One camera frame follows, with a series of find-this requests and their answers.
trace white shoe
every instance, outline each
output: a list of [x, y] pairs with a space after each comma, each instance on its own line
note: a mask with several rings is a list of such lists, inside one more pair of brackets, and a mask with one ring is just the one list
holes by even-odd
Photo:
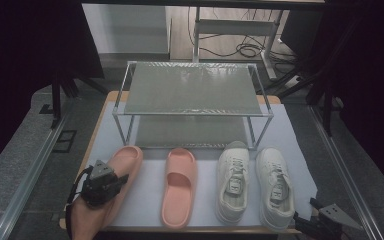
[[235, 141], [226, 146], [217, 165], [217, 217], [232, 225], [241, 220], [248, 202], [247, 146]]
[[261, 187], [260, 221], [273, 231], [285, 230], [294, 213], [294, 193], [286, 162], [276, 148], [263, 149], [256, 170]]

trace wall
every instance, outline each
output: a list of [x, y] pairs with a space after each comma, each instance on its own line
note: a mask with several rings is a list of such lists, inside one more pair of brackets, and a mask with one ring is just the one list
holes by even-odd
[[168, 53], [163, 6], [82, 4], [98, 53]]

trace pink slide sandal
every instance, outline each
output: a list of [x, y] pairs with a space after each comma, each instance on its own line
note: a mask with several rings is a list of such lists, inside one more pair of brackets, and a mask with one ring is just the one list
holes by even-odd
[[173, 149], [167, 158], [165, 193], [161, 209], [164, 225], [185, 227], [192, 213], [195, 197], [197, 165], [195, 157], [186, 149]]
[[[73, 184], [66, 205], [66, 227], [70, 239], [92, 239], [99, 230], [114, 220], [139, 172], [142, 160], [140, 148], [125, 146], [113, 155], [106, 164], [107, 167], [98, 160], [95, 167], [90, 166], [82, 171]], [[74, 200], [77, 185], [85, 174], [85, 182], [92, 177], [104, 180], [83, 183], [80, 196]]]
[[138, 175], [140, 166], [142, 165], [143, 153], [140, 148], [136, 146], [126, 146], [119, 149], [114, 156], [108, 161], [108, 165], [114, 168], [115, 174], [121, 177], [129, 174], [127, 183], [123, 186], [120, 193], [114, 199], [114, 204], [111, 209], [107, 212], [102, 228], [108, 226], [112, 220], [118, 214], [121, 203], [126, 196], [127, 191], [133, 183], [133, 180]]

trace shoelace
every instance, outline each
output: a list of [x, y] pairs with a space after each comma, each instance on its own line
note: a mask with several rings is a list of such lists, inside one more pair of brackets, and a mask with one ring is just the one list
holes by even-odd
[[234, 158], [232, 161], [232, 165], [233, 165], [234, 172], [244, 171], [244, 161], [242, 159]]
[[279, 164], [272, 164], [272, 169], [270, 174], [276, 175], [277, 181], [270, 195], [270, 203], [272, 207], [279, 208], [280, 204], [287, 199], [289, 195], [289, 187], [285, 180], [287, 175], [285, 175]]

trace sneaker tongue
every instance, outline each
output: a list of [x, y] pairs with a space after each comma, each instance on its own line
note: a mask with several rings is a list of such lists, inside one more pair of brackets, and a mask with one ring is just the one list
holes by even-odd
[[226, 186], [226, 192], [234, 195], [240, 195], [243, 190], [242, 179], [243, 179], [242, 173], [234, 173], [230, 177], [229, 183]]
[[270, 203], [273, 207], [278, 208], [280, 203], [288, 197], [289, 191], [288, 186], [283, 176], [278, 176], [278, 181], [274, 185], [271, 195]]

